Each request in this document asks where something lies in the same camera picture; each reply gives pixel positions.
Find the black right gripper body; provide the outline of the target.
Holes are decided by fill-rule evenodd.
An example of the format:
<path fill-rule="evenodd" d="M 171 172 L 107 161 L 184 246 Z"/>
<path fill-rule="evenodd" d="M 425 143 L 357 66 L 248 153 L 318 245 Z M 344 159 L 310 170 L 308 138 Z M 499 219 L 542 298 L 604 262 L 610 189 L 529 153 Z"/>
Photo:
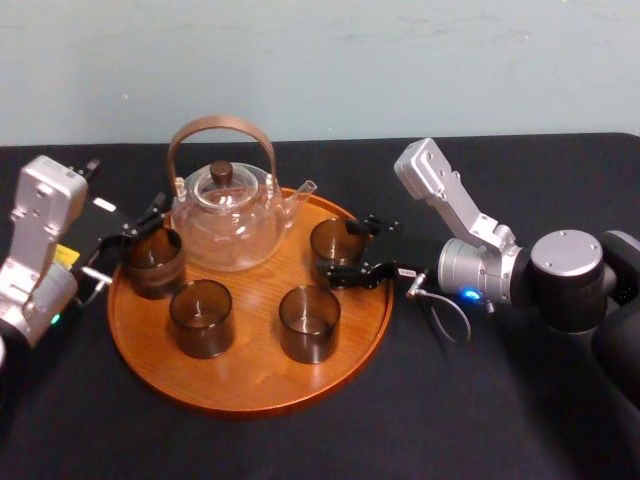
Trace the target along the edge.
<path fill-rule="evenodd" d="M 438 286 L 438 266 L 443 240 L 421 239 L 397 232 L 381 232 L 370 243 L 371 279 L 400 278 L 400 269 L 427 272 L 427 284 Z"/>

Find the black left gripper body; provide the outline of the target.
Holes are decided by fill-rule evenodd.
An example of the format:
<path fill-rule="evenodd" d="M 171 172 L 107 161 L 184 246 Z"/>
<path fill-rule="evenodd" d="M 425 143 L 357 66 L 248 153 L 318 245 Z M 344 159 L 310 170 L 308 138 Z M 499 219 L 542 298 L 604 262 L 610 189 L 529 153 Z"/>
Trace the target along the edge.
<path fill-rule="evenodd" d="M 96 269 L 98 249 L 103 240 L 126 231 L 132 220 L 118 208 L 98 197 L 89 199 L 82 213 L 58 241 L 54 260 L 74 276 L 77 291 L 74 301 L 93 301 L 102 277 L 113 273 L 101 273 Z"/>

